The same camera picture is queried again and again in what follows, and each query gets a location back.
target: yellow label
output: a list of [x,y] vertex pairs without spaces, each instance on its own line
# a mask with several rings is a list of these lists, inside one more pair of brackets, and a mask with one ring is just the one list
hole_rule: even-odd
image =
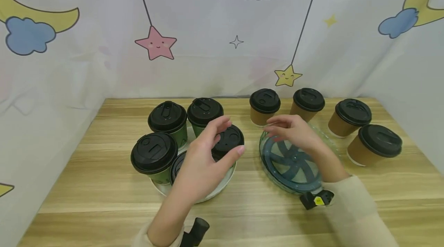
[[322,198],[319,196],[316,196],[314,198],[314,201],[315,201],[314,203],[316,204],[316,206],[325,206],[324,200],[322,200]]

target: brown kraft paper cup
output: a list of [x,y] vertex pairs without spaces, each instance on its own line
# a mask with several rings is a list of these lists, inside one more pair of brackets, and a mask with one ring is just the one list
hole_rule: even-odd
[[328,122],[328,129],[336,137],[345,138],[359,129],[359,126],[348,124],[348,122],[342,120],[335,112]]
[[400,154],[402,139],[386,127],[370,124],[362,127],[347,148],[347,156],[356,165],[372,166]]
[[279,96],[271,89],[257,90],[251,94],[249,103],[251,121],[258,126],[265,126],[281,107]]
[[258,111],[256,111],[253,107],[250,107],[250,118],[253,124],[256,124],[258,126],[265,126],[267,125],[267,120],[269,118],[272,118],[274,116],[274,113],[272,114],[263,114]]
[[293,94],[290,114],[299,115],[305,122],[310,121],[325,106],[324,96],[315,89],[302,88]]
[[328,130],[336,137],[345,138],[371,120],[372,112],[367,104],[345,99],[336,104],[335,112],[328,122]]
[[303,110],[297,104],[293,102],[291,105],[290,115],[299,115],[304,119],[305,122],[309,122],[318,112],[311,112]]

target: wooden table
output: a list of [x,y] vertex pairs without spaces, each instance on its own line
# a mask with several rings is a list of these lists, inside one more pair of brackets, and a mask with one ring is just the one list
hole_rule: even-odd
[[[328,99],[310,122],[326,131],[335,104]],[[157,212],[163,197],[134,170],[130,152],[150,132],[147,117],[164,100],[108,99],[29,227],[21,247],[129,246],[143,223]],[[191,99],[176,99],[188,107]],[[322,208],[306,211],[292,194],[275,186],[262,170],[261,130],[249,120],[248,99],[220,99],[225,114],[245,136],[246,153],[228,186],[215,198],[193,207],[195,217],[211,225],[201,246],[340,246]],[[345,154],[353,139],[333,139],[350,173],[376,200],[379,212],[400,246],[443,246],[444,182],[438,171],[375,99],[362,99],[373,123],[399,134],[403,152],[373,168],[351,163]],[[289,112],[290,99],[279,113]]]

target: black plastic lid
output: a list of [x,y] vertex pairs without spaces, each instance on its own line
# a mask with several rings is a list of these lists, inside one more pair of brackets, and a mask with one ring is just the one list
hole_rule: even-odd
[[187,151],[184,151],[181,153],[176,159],[173,161],[173,165],[170,169],[170,183],[173,185],[174,181],[176,180],[177,174],[179,173],[179,170],[182,166],[183,160],[185,159],[185,154],[187,154]]
[[372,111],[367,104],[355,99],[345,99],[336,104],[336,113],[349,124],[362,127],[372,120]]
[[271,89],[260,89],[251,94],[250,106],[263,114],[275,113],[281,107],[281,99]]
[[223,107],[214,99],[197,98],[190,104],[187,113],[193,125],[204,128],[211,120],[223,115]]
[[177,143],[167,133],[150,133],[137,140],[131,163],[142,174],[157,174],[167,169],[177,156]]
[[166,101],[155,107],[148,116],[148,125],[152,131],[173,133],[180,130],[187,122],[187,112],[180,105]]
[[401,153],[402,139],[386,127],[369,124],[360,128],[358,135],[365,147],[380,156],[395,157]]
[[325,106],[324,96],[315,89],[302,88],[293,95],[293,101],[306,111],[318,112]]
[[220,133],[220,136],[220,141],[211,150],[213,159],[216,161],[222,159],[232,148],[244,144],[242,131],[233,124]]

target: finger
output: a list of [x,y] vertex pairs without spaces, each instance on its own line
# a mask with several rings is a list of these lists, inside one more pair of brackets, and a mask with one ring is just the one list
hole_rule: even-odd
[[228,116],[220,116],[219,118],[210,121],[208,125],[205,127],[205,129],[202,131],[202,133],[198,136],[198,139],[207,142],[213,142],[213,139],[214,137],[216,137],[216,134],[219,134],[222,131],[226,130],[228,125],[231,126],[229,121],[230,118]]
[[294,117],[294,115],[277,115],[277,116],[273,116],[272,118],[269,118],[267,120],[267,124],[272,124],[274,122],[284,122],[284,123],[291,124],[291,122],[293,121],[293,117]]
[[214,146],[216,146],[217,142],[219,142],[221,139],[221,135],[217,134],[216,137],[214,137],[214,141],[213,141],[213,148]]
[[290,124],[287,122],[274,122],[272,124],[268,124],[267,127],[281,127],[281,128],[289,128]]
[[279,141],[284,141],[284,140],[285,140],[285,138],[284,138],[284,137],[281,137],[281,136],[278,136],[278,137],[273,138],[273,141],[274,141],[274,142],[279,142]]
[[233,164],[240,158],[240,156],[242,156],[244,152],[244,145],[232,148],[231,151],[229,151],[224,157],[222,157],[222,159],[216,162],[218,170],[222,171],[223,173],[227,173],[228,169],[233,166]]
[[264,131],[271,133],[273,136],[281,136],[281,137],[287,137],[287,128],[281,128],[281,127],[265,127]]

